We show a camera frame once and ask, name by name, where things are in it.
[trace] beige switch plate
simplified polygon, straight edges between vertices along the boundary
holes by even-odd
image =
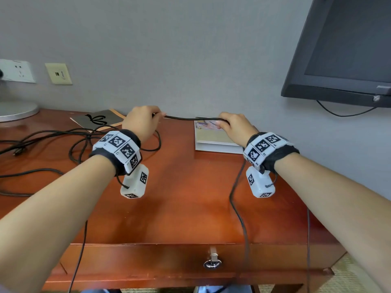
[[[65,63],[45,63],[53,84],[71,85],[71,77]]]

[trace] black monitor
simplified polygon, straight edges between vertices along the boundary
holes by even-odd
[[[391,107],[391,0],[314,0],[281,95]]]

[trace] gray wall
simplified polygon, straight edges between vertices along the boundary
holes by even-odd
[[[0,58],[29,61],[37,80],[0,92],[56,109],[244,113],[391,199],[389,109],[340,119],[314,101],[280,97],[311,1],[0,0]],[[65,62],[73,85],[52,85],[45,62]]]

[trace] book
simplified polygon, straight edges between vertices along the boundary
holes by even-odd
[[[101,125],[111,125],[117,127],[122,124],[125,116],[114,109],[98,111],[94,113],[88,113],[85,115],[77,115],[71,117],[71,120],[84,128],[90,128],[95,130]],[[97,130],[105,130],[110,127],[100,127]]]
[[[234,143],[215,120],[194,121],[195,149],[199,151],[243,154],[243,148]]]

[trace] desk surface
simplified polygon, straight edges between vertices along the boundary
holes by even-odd
[[[80,112],[42,109],[30,118],[0,123],[0,139],[21,139],[38,130],[75,128],[77,124],[69,118],[75,114]],[[195,151],[192,121],[164,119],[158,131],[161,149],[142,153],[143,164],[150,173],[144,196],[125,199],[120,195],[120,185],[113,179],[89,218],[87,243],[243,243],[242,228],[228,201],[242,155]],[[57,137],[42,141],[18,157],[11,152],[0,155],[0,174],[42,167],[67,172],[75,167],[68,159],[68,150],[78,139],[80,136]],[[155,148],[157,144],[157,139],[151,137],[143,147]],[[250,242],[305,244],[306,206],[296,193],[278,177],[272,197],[255,198],[244,172],[234,200],[247,226]],[[56,178],[51,172],[2,178],[0,189],[37,192]],[[24,200],[0,197],[0,218]],[[310,232],[311,243],[337,243],[312,215]],[[82,232],[73,242],[82,242]]]

